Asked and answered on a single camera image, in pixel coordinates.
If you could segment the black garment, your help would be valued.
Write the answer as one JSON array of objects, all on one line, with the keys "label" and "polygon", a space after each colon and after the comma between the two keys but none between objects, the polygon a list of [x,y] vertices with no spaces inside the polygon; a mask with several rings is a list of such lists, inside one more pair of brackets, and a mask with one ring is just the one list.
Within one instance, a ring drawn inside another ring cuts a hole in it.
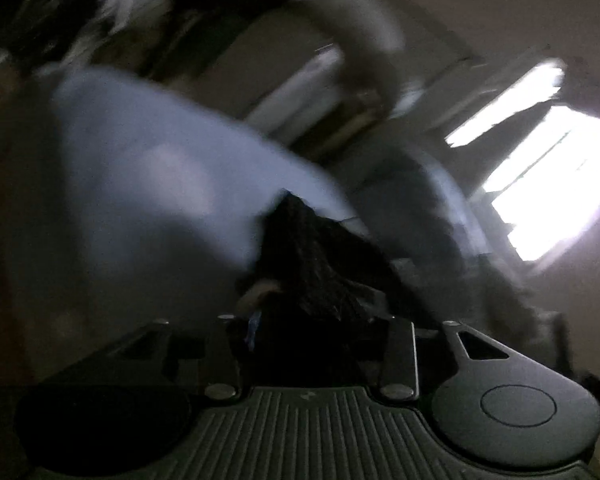
[{"label": "black garment", "polygon": [[257,386],[365,386],[368,323],[430,321],[376,245],[291,193],[262,217],[260,254],[242,286]]}]

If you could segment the bright window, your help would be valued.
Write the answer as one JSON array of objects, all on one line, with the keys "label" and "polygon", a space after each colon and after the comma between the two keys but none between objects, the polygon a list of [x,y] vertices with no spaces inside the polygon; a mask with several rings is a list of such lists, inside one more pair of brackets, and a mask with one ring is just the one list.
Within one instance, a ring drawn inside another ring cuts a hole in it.
[{"label": "bright window", "polygon": [[487,82],[447,124],[457,182],[524,266],[548,266],[600,218],[600,118],[567,103],[566,78],[544,58]]}]

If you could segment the light blue bed sheet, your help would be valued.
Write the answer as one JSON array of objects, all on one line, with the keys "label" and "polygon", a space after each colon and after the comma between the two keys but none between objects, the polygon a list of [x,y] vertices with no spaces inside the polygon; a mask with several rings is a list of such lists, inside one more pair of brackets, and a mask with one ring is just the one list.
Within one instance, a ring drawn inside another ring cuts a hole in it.
[{"label": "light blue bed sheet", "polygon": [[46,70],[0,108],[5,256],[27,342],[69,361],[157,318],[227,310],[283,192],[353,216],[317,166],[106,68]]}]

